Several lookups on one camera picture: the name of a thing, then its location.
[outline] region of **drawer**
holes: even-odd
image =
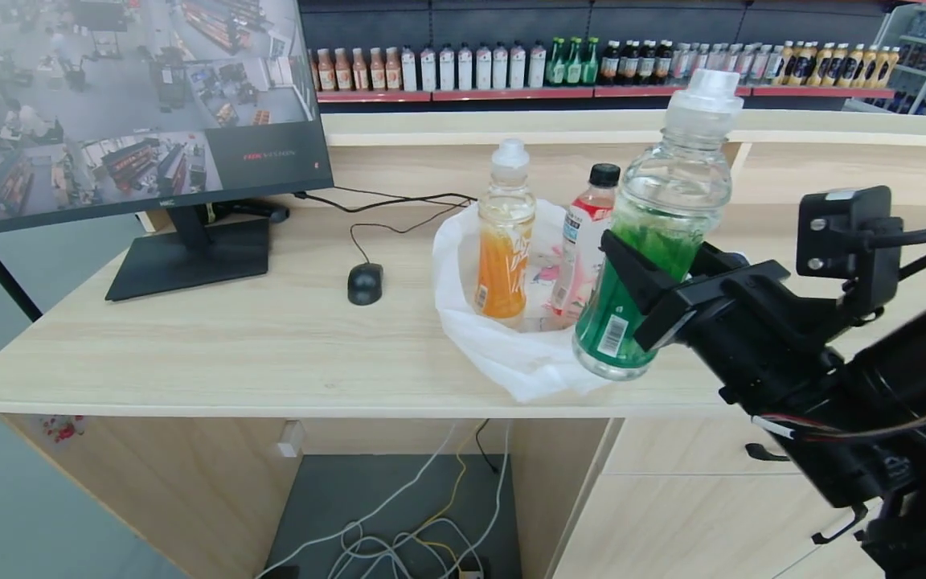
[[[606,474],[774,474],[797,473],[792,462],[750,458],[745,445],[784,451],[749,417],[625,418],[606,461]]]

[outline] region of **surveillance camera footage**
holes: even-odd
[[[0,0],[0,231],[329,178],[294,0]]]

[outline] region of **monitor stand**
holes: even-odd
[[[175,233],[135,239],[106,293],[111,302],[267,273],[269,220],[207,228],[194,206],[166,209]]]

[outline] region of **wooden desk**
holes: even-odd
[[[923,139],[831,138],[837,144],[734,148],[735,202],[711,241],[793,269],[798,198],[839,181],[891,184],[896,213],[926,227]],[[533,146],[532,183],[567,201],[592,162],[622,162],[639,149]],[[331,153],[339,184],[365,187],[367,175],[368,188],[421,195],[444,183],[479,191],[490,150],[398,144]],[[435,210],[367,218],[407,226]],[[859,569],[854,578],[879,575],[847,542],[809,542],[846,513],[829,509],[793,465],[746,457],[744,444],[769,445],[767,436],[720,402],[716,378],[690,352],[666,349],[631,384],[517,404],[441,332],[430,287],[436,224],[406,236],[361,232],[386,281],[383,299],[359,308],[345,294],[349,268],[361,261],[349,242],[354,221],[301,205],[273,228],[267,276],[110,304],[103,296],[118,257],[0,352],[1,417],[196,579],[243,579],[264,567],[297,473],[299,459],[276,450],[289,419],[305,426],[306,454],[426,454],[453,419],[464,440],[475,421],[493,418],[485,440],[501,451],[503,419],[514,418],[528,579],[754,579],[831,565]],[[789,285],[814,296],[838,288],[817,279]],[[884,318],[834,345],[852,355],[925,307],[926,272],[901,286]],[[31,418],[42,414],[88,415],[87,432],[56,445]]]

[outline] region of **cabinet door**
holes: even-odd
[[[555,579],[771,579],[841,512],[798,475],[601,476]]]

